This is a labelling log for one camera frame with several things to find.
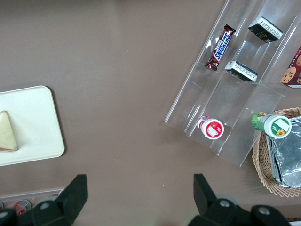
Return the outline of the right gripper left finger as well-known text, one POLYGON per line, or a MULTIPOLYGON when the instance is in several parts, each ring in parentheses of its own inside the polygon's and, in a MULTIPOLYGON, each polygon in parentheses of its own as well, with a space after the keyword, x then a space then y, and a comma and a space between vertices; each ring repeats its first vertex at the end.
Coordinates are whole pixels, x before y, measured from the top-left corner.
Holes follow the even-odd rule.
POLYGON ((19 226, 71 226, 88 198, 87 176, 77 175, 55 200, 45 200, 17 218, 19 226))

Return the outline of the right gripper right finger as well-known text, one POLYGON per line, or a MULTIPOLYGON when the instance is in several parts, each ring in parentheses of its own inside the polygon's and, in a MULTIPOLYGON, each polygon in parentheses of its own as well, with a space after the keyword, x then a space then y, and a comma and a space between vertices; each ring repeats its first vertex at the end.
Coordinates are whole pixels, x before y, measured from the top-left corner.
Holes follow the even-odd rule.
POLYGON ((199 214, 190 226, 230 226, 234 223, 236 205, 227 199, 218 199, 203 174, 194 174, 193 196, 199 214))

